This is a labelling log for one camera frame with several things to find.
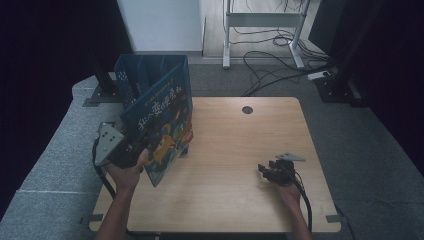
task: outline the wire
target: wire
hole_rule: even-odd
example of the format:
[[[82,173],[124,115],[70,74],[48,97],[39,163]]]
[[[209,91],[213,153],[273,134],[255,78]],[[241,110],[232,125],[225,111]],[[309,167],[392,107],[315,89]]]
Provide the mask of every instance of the wire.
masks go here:
[[[260,77],[259,78],[259,80],[260,81],[262,81],[264,78],[266,78],[267,76],[269,76],[269,75],[271,75],[271,76],[273,76],[273,77],[276,77],[276,78],[281,78],[282,76],[278,76],[278,75],[275,75],[274,73],[275,72],[278,72],[278,71],[281,71],[281,70],[286,70],[286,68],[285,67],[283,67],[283,68],[278,68],[278,69],[276,69],[276,70],[273,70],[273,71],[268,71],[268,70],[256,70],[255,71],[255,73],[258,73],[258,72],[266,72],[266,74],[264,74],[262,77]],[[255,85],[256,84],[259,84],[258,85],[258,87],[260,86],[260,81],[256,81],[256,83],[253,83],[252,82],[252,75],[254,75],[254,73],[251,73],[250,74],[250,76],[249,76],[249,81],[250,81],[250,83],[251,83],[251,85],[252,85],[252,87],[250,87],[249,89],[247,89],[244,93],[243,93],[243,95],[242,96],[246,96],[246,94],[249,92],[249,91],[251,91],[251,90],[253,90],[253,89],[255,89]]]
[[[297,189],[299,189],[300,195],[302,196],[303,201],[305,201],[306,209],[308,210],[308,229],[309,229],[309,232],[312,233],[312,208],[311,208],[311,203],[309,202],[308,196],[306,196],[305,188],[303,187],[303,182],[302,182],[302,185],[300,185],[300,183],[297,181],[296,177],[293,177],[289,173],[289,171],[287,171],[287,169],[285,169],[285,168],[280,168],[280,169],[285,171],[285,173],[287,174],[287,176],[290,177],[290,179],[294,183],[294,185],[296,185]]]
[[[313,67],[311,66],[311,64],[310,64],[310,62],[328,62],[327,60],[319,60],[319,59],[310,59],[310,60],[308,60],[308,62],[307,62],[307,64],[308,64],[308,67],[310,68],[310,69],[313,69]]]
[[[302,189],[305,190],[305,187],[303,186],[302,177],[300,176],[300,174],[298,172],[295,171],[294,173],[299,177],[300,185],[302,185]]]
[[[103,164],[103,165],[101,165],[101,166],[99,166],[99,167],[105,167],[105,166],[107,166],[107,165],[109,165],[109,164],[111,164],[112,162],[107,162],[107,163],[105,163],[105,164]]]
[[[352,226],[349,223],[349,219],[343,214],[342,210],[340,210],[340,208],[336,204],[334,204],[334,206],[336,207],[336,210],[338,212],[340,212],[340,215],[342,215],[342,217],[346,218],[347,227],[349,228],[350,234],[352,235],[352,239],[356,240],[355,232],[353,231]]]
[[[112,187],[112,185],[110,184],[110,182],[107,180],[106,178],[106,174],[103,172],[102,167],[101,166],[97,166],[95,163],[96,160],[96,148],[99,145],[99,138],[97,138],[94,143],[93,143],[93,148],[91,150],[91,153],[93,155],[93,166],[94,166],[94,170],[96,170],[97,176],[100,178],[100,181],[102,181],[103,185],[106,187],[107,191],[109,192],[110,196],[112,197],[112,199],[115,198],[116,196],[116,192],[115,189]],[[128,230],[128,228],[126,229],[126,233],[131,236],[131,237],[147,237],[147,236],[156,236],[156,234],[144,234],[144,233],[135,233],[133,231]]]
[[[300,73],[300,74],[291,75],[291,76],[284,76],[284,77],[283,77],[283,76],[281,76],[281,77],[279,77],[278,79],[276,79],[276,80],[274,80],[274,81],[272,81],[272,82],[269,82],[269,83],[267,83],[267,84],[261,85],[262,80],[263,80],[266,76],[270,75],[270,72],[268,71],[268,73],[267,73],[267,74],[265,74],[264,76],[260,77],[260,76],[259,76],[259,74],[257,73],[257,71],[258,71],[258,70],[256,70],[256,71],[255,71],[255,70],[252,68],[252,66],[250,66],[250,65],[247,63],[247,61],[246,61],[246,57],[247,57],[249,54],[253,54],[253,53],[255,53],[255,54],[264,54],[264,55],[268,55],[268,56],[270,56],[270,57],[272,57],[272,58],[274,58],[274,59],[278,60],[279,62],[281,62],[283,65],[287,66],[288,68],[291,68],[291,69],[293,69],[293,70],[295,70],[295,71],[298,71],[298,72],[301,72],[301,73]],[[249,70],[253,73],[253,75],[255,75],[255,77],[256,77],[256,79],[257,79],[257,84],[252,84],[252,87],[250,87],[249,89],[247,89],[247,90],[243,93],[242,97],[249,97],[249,96],[252,96],[252,95],[253,95],[253,94],[255,94],[257,91],[259,91],[259,90],[261,90],[261,89],[263,89],[263,88],[265,88],[265,87],[267,87],[267,86],[270,86],[270,85],[272,85],[272,84],[274,84],[274,83],[276,83],[276,82],[283,81],[283,80],[289,80],[289,79],[291,79],[291,78],[300,77],[300,76],[303,76],[303,75],[306,75],[306,74],[310,74],[310,73],[313,73],[313,72],[316,72],[316,71],[324,70],[324,69],[327,69],[327,68],[329,68],[329,67],[331,67],[331,66],[333,65],[333,63],[327,63],[327,64],[325,64],[325,65],[323,65],[323,66],[320,66],[320,67],[318,67],[318,68],[315,68],[315,69],[311,69],[311,70],[300,70],[300,69],[294,68],[294,67],[292,67],[292,66],[290,66],[290,65],[286,64],[286,63],[285,63],[284,61],[282,61],[280,58],[278,58],[278,57],[276,57],[276,56],[274,56],[274,55],[272,55],[272,54],[270,54],[270,53],[260,52],[260,51],[251,51],[251,52],[247,52],[247,53],[243,56],[243,62],[244,62],[244,64],[246,65],[246,67],[247,67],[247,68],[249,68]]]
[[[280,2],[280,4],[277,6],[277,8],[275,9],[275,11],[280,7],[280,5],[282,4],[282,0]],[[285,2],[285,9],[284,12],[286,11],[288,5],[288,0],[286,0]],[[294,8],[293,10],[299,10],[300,12],[300,8],[303,5],[303,0],[301,0],[300,4],[298,7]],[[225,19],[224,19],[224,15],[225,15],[225,1],[222,1],[222,26],[224,29],[224,32],[227,33],[227,29],[225,28]],[[249,4],[246,0],[246,6],[250,9]],[[231,11],[234,11],[234,1],[232,2],[232,6],[231,6]],[[268,38],[268,39],[263,39],[263,40],[259,40],[259,41],[238,41],[238,42],[231,42],[229,41],[229,43],[236,45],[236,44],[243,44],[243,43],[263,43],[263,42],[268,42],[268,41],[272,41],[272,43],[276,46],[280,46],[280,47],[285,47],[287,45],[289,45],[294,38],[294,35],[288,31],[285,30],[281,30],[280,28],[277,29],[271,29],[271,30],[264,30],[264,31],[255,31],[255,32],[241,32],[239,30],[237,30],[235,27],[233,27],[234,31],[238,34],[242,34],[242,35],[248,35],[248,34],[259,34],[259,33],[267,33],[267,32],[277,32],[278,35],[273,37],[273,38]],[[278,40],[285,40],[286,42],[284,44],[278,43]],[[307,48],[306,44],[303,42],[303,40],[299,39],[298,41],[298,46],[301,49],[301,52],[310,58],[314,58],[314,59],[319,59],[322,61],[327,61],[328,57],[326,54],[321,53],[321,52],[316,52],[316,51],[312,51],[310,49]]]

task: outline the white wall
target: white wall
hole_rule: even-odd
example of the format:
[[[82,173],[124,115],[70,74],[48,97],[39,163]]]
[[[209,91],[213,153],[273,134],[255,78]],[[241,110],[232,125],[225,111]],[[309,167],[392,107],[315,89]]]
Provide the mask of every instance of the white wall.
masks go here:
[[[134,53],[201,53],[199,0],[118,0]]]

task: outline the blue book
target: blue book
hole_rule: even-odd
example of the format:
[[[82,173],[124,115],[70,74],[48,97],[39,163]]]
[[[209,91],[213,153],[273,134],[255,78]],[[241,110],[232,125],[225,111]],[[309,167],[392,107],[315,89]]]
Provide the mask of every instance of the blue book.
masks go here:
[[[140,96],[128,104],[120,116],[129,139],[147,140],[150,154],[145,169],[155,187],[175,159],[187,151],[193,138],[187,58],[164,56],[162,61],[156,58],[144,57],[140,61],[138,85],[144,89],[138,89]],[[149,60],[160,64],[153,74],[146,63]]]

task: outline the table hole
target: table hole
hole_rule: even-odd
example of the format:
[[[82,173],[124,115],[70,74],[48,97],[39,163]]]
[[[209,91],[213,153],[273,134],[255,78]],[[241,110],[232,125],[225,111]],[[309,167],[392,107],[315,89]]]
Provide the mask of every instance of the table hole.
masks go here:
[[[253,112],[253,108],[249,106],[245,106],[241,109],[245,114],[251,114]]]

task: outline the black stand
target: black stand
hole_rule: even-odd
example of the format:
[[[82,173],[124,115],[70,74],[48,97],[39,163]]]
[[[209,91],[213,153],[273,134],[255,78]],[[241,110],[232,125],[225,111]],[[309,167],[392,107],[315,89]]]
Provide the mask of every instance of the black stand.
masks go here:
[[[97,85],[91,98],[85,100],[83,106],[97,107],[100,103],[121,103],[117,83],[112,80],[107,72],[103,71],[93,55],[91,55],[89,62],[99,85]]]
[[[363,28],[357,33],[352,47],[350,47],[345,61],[341,65],[339,72],[334,78],[324,78],[315,80],[321,100],[325,103],[350,103],[353,107],[365,107],[366,103],[357,91],[353,81],[353,59],[357,55],[358,49],[371,25],[378,16],[385,0],[379,0],[371,13],[365,20]]]

